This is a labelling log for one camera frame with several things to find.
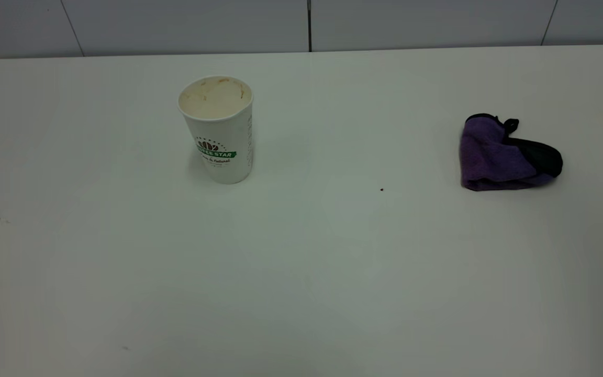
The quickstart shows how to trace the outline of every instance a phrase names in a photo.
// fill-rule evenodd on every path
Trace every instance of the coffee bean logo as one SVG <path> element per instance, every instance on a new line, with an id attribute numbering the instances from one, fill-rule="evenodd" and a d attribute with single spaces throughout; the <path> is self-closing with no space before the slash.
<path id="1" fill-rule="evenodd" d="M 207 143 L 205 141 L 199 143 L 199 146 L 208 150 L 218 150 L 218 146 L 212 146 L 210 143 Z"/>

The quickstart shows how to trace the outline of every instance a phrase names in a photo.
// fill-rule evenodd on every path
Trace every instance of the purple cloth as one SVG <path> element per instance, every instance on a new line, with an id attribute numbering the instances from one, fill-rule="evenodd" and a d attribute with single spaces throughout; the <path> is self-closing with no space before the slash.
<path id="1" fill-rule="evenodd" d="M 551 173 L 551 169 L 543 172 L 542 166 L 546 164 L 537 164 L 532 157 L 541 160 L 544 155 L 546 161 L 553 160 L 553 164 L 558 163 L 559 157 L 561 170 L 562 157 L 557 150 L 534 141 L 510 139 L 509 134 L 515 131 L 518 121 L 509 119 L 505 124 L 489 114 L 467 119 L 460 140 L 462 186 L 474 191 L 527 189 L 547 184 L 560 173 Z M 527 153 L 529 159 L 522 152 L 527 152 L 527 148 L 536 152 Z"/>

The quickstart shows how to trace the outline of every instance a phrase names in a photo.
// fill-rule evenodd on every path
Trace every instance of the white wall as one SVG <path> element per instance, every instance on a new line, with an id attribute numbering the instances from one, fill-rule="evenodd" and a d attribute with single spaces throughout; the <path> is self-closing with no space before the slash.
<path id="1" fill-rule="evenodd" d="M 603 43 L 603 0 L 559 0 L 544 45 Z"/>
<path id="2" fill-rule="evenodd" d="M 555 0 L 312 0 L 313 50 L 540 45 Z"/>
<path id="3" fill-rule="evenodd" d="M 313 51 L 603 43 L 603 0 L 311 1 Z M 306 0 L 64 6 L 0 0 L 0 58 L 308 51 Z"/>
<path id="4" fill-rule="evenodd" d="M 64 0 L 87 55 L 308 51 L 306 0 Z"/>
<path id="5" fill-rule="evenodd" d="M 0 58 L 80 55 L 60 0 L 0 0 Z"/>

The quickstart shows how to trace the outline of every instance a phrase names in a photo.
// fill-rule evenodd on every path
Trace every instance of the green label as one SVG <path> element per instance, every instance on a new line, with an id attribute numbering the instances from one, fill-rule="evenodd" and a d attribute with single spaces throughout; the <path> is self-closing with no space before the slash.
<path id="1" fill-rule="evenodd" d="M 208 149 L 202 148 L 200 146 L 197 146 L 197 149 L 199 149 L 199 152 L 201 152 L 207 156 L 213 156 L 213 157 L 234 158 L 237 155 L 236 152 L 220 152 L 218 150 L 208 150 Z"/>

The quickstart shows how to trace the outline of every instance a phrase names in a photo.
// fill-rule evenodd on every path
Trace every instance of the black trim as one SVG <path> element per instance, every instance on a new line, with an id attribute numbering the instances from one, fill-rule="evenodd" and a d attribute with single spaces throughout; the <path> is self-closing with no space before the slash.
<path id="1" fill-rule="evenodd" d="M 474 118 L 488 118 L 488 119 L 492 119 L 493 121 L 497 122 L 497 124 L 499 124 L 500 126 L 504 127 L 505 131 L 507 132 L 507 135 L 512 134 L 513 131 L 515 131 L 516 129 L 518 129 L 518 124 L 520 124 L 520 121 L 517 120 L 517 119 L 507 119 L 507 121 L 505 121 L 504 123 L 502 123 L 499 120 L 499 117 L 496 117 L 495 115 L 491 115 L 491 114 L 487 114 L 487 113 L 474 114 L 471 117 L 467 118 L 467 120 L 464 121 L 464 122 L 466 123 L 470 119 L 474 119 Z"/>
<path id="2" fill-rule="evenodd" d="M 562 172 L 562 155 L 555 148 L 539 143 L 538 141 L 504 138 L 502 141 L 508 146 L 517 146 L 524 159 L 529 162 L 537 172 L 550 176 L 559 176 Z"/>
<path id="3" fill-rule="evenodd" d="M 490 118 L 493 121 L 498 122 L 500 124 L 500 126 L 504 126 L 502 124 L 502 122 L 499 121 L 498 117 L 495 117 L 495 115 L 491 115 L 491 114 L 488 114 L 488 113 L 474 114 L 471 117 L 467 118 L 467 120 L 464 121 L 464 122 L 466 123 L 467 121 L 469 121 L 469 119 L 474 119 L 474 118 Z"/>

